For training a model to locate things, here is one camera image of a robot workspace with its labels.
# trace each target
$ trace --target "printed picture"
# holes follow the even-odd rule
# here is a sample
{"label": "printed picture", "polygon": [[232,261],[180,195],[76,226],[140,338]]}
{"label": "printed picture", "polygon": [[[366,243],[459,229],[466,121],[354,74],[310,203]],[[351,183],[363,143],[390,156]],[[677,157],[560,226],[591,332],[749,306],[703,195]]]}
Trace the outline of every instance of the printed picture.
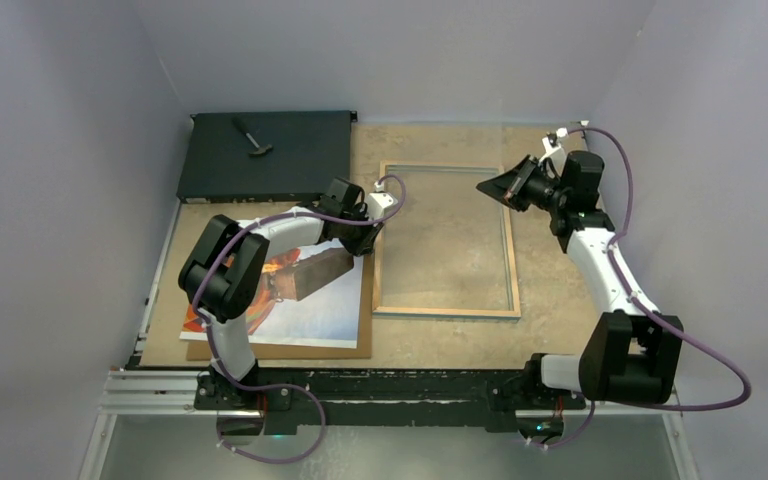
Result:
{"label": "printed picture", "polygon": [[[273,345],[356,348],[363,259],[338,240],[269,259],[246,310],[249,341]],[[207,341],[188,307],[183,340]]]}

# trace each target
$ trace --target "hammer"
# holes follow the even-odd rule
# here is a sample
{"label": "hammer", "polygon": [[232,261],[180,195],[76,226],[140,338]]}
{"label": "hammer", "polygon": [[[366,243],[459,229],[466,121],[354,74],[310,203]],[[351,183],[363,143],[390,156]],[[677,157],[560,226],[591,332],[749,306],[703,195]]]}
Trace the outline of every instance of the hammer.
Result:
{"label": "hammer", "polygon": [[234,127],[237,128],[237,130],[240,131],[243,135],[246,136],[246,138],[249,139],[250,142],[252,142],[252,145],[254,145],[254,148],[257,150],[253,152],[249,152],[250,157],[262,157],[272,151],[272,145],[265,145],[261,147],[257,141],[254,139],[254,137],[251,136],[249,131],[246,129],[246,124],[243,123],[243,120],[240,117],[234,117],[233,120],[231,120],[231,123],[234,124]]}

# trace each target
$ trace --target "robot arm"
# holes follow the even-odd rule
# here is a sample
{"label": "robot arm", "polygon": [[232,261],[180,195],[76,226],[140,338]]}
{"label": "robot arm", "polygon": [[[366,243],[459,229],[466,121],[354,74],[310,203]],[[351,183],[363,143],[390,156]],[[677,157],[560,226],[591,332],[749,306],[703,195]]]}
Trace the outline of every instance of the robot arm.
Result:
{"label": "robot arm", "polygon": [[[355,223],[384,218],[397,208],[398,200],[381,190],[376,185],[375,192],[364,194],[361,187],[337,178],[316,205],[293,207],[282,214],[286,218],[268,224],[260,225],[260,219],[237,222],[224,215],[210,220],[178,276],[178,286],[187,292],[190,303],[222,249],[242,229],[255,227],[231,250],[233,262],[220,266],[210,278],[198,305],[211,320],[217,352],[234,378],[242,379],[255,364],[248,328],[240,317],[255,298],[264,263],[291,249],[333,239],[339,239],[354,256],[372,253],[383,222],[352,225],[313,215]],[[364,199],[358,202],[362,194]]]}
{"label": "robot arm", "polygon": [[[582,272],[596,307],[599,322],[581,355],[532,357],[531,371],[550,388],[581,392],[591,400],[664,403],[669,399],[678,365],[681,339],[652,323],[635,307],[611,265],[608,249],[629,283],[632,295],[659,312],[643,293],[628,269],[617,245],[609,242],[614,226],[596,207],[604,162],[589,152],[566,155],[563,173],[549,170],[564,151],[558,138],[566,130],[544,139],[546,154],[527,156],[512,170],[478,184],[479,191],[503,205],[525,211],[530,205],[551,215],[549,228],[561,249]],[[674,316],[662,317],[681,329]],[[632,340],[641,353],[629,353]]]}

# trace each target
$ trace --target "gray wall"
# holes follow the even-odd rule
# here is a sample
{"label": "gray wall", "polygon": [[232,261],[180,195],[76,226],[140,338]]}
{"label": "gray wall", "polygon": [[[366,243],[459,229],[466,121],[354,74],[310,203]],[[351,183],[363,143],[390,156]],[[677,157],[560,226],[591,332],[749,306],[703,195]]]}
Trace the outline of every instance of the gray wall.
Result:
{"label": "gray wall", "polygon": [[[703,477],[768,478],[768,2],[659,0],[593,121],[631,156],[623,250],[639,280],[755,386],[736,410],[687,415]],[[590,143],[607,157],[603,191],[619,216],[623,170],[610,145]],[[690,348],[678,385],[686,403],[739,391]]]}
{"label": "gray wall", "polygon": [[130,2],[0,0],[0,478],[75,478],[188,119]]}
{"label": "gray wall", "polygon": [[593,112],[654,0],[135,3],[190,113],[546,123]]}

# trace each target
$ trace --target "picture frame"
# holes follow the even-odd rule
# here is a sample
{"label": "picture frame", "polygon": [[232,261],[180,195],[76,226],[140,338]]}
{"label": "picture frame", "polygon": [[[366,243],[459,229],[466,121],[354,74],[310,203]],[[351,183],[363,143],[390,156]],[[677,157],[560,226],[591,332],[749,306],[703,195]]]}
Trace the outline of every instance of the picture frame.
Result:
{"label": "picture frame", "polygon": [[[441,163],[424,163],[424,162],[408,162],[408,161],[383,161],[381,162],[380,174],[383,177],[388,173],[426,173],[426,174],[464,174],[471,175],[476,180],[486,180],[493,178],[503,173],[501,166],[488,166],[488,165],[470,165],[470,164],[441,164]],[[423,188],[423,185],[411,185],[411,188]],[[408,202],[411,202],[411,196],[408,197]],[[519,320],[522,316],[520,307],[520,295],[518,286],[518,276],[516,269],[516,260],[514,258],[513,247],[513,234],[511,230],[511,215],[510,210],[503,205],[487,199],[487,211],[495,212],[498,214],[498,226],[499,236],[496,240],[499,245],[498,257],[502,260],[499,264],[499,269],[504,271],[504,277],[506,278],[506,291],[504,295],[506,297],[506,305],[504,308],[459,308],[459,307],[445,307],[441,305],[434,306],[417,306],[417,305],[398,305],[388,302],[385,299],[386,293],[384,284],[388,280],[388,272],[386,267],[386,248],[385,241],[388,238],[388,229],[394,227],[388,223],[388,226],[378,234],[378,238],[375,244],[375,260],[374,260],[374,284],[372,291],[372,306],[373,313],[376,315],[393,316],[393,317],[437,317],[437,318],[465,318],[465,319],[499,319],[499,320]],[[452,205],[451,208],[458,208],[457,205]],[[395,217],[392,220],[393,223],[399,222],[399,217]],[[478,239],[476,245],[485,245],[486,239]]]}

